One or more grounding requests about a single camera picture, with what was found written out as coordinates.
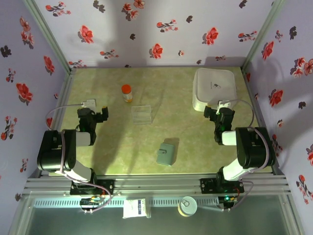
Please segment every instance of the white plastic container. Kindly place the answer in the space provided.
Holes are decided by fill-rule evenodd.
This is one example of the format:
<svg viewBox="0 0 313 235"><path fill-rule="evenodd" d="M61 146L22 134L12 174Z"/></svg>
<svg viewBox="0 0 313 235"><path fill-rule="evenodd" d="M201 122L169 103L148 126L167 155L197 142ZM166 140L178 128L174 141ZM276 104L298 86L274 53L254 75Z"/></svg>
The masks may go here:
<svg viewBox="0 0 313 235"><path fill-rule="evenodd" d="M192 105L203 112L206 105L217 109L219 100L237 99L235 77L228 70L198 69L193 82Z"/></svg>

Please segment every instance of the glass panel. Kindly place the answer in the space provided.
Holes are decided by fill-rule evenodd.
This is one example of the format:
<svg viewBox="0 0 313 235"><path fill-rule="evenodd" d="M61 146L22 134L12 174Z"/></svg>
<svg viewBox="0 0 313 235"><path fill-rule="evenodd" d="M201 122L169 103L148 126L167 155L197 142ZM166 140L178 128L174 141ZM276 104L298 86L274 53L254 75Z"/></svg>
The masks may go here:
<svg viewBox="0 0 313 235"><path fill-rule="evenodd" d="M176 207L151 208L151 218L122 219L123 208L84 214L78 208L34 208L26 234L105 235L288 235L278 196L250 196L232 212L198 208L182 217Z"/></svg>

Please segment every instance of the wall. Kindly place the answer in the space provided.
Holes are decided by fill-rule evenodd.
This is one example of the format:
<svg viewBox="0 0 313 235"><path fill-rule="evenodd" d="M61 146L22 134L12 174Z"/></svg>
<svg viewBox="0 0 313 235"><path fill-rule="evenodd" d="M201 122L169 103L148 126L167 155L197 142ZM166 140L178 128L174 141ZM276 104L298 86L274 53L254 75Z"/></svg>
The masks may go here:
<svg viewBox="0 0 313 235"><path fill-rule="evenodd" d="M241 66L273 0L35 2L72 67L144 67Z"/></svg>
<svg viewBox="0 0 313 235"><path fill-rule="evenodd" d="M20 0L0 8L0 234L7 234L65 72Z"/></svg>
<svg viewBox="0 0 313 235"><path fill-rule="evenodd" d="M313 230L312 8L311 0L287 1L247 69L306 234Z"/></svg>

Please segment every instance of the green table surface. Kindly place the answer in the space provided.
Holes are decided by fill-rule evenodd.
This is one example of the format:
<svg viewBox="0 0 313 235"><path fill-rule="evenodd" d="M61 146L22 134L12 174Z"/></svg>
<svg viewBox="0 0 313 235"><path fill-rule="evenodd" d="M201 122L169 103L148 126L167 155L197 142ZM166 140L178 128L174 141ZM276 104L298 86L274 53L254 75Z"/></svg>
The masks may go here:
<svg viewBox="0 0 313 235"><path fill-rule="evenodd" d="M95 98L98 112L108 106L109 119L97 124L94 146L77 147L77 160L98 175L213 173L231 163L236 146L215 143L214 123L192 107L192 84L198 68L78 69L68 104ZM234 73L237 98L250 102L240 68L218 69ZM131 103L123 100L123 84L132 87ZM152 124L133 124L131 108L138 105L151 105ZM239 102L234 110L233 128L248 126L251 109ZM62 128L73 129L77 124L77 107L67 108ZM163 142L176 146L172 166L156 163Z"/></svg>

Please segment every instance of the transparent container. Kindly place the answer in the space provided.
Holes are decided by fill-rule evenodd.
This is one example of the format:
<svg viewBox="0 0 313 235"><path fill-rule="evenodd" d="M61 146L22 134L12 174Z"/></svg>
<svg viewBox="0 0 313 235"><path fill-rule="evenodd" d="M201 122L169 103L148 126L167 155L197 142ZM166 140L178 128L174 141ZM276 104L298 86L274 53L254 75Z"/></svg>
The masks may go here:
<svg viewBox="0 0 313 235"><path fill-rule="evenodd" d="M151 105L133 106L132 116L134 125L146 125L152 123Z"/></svg>

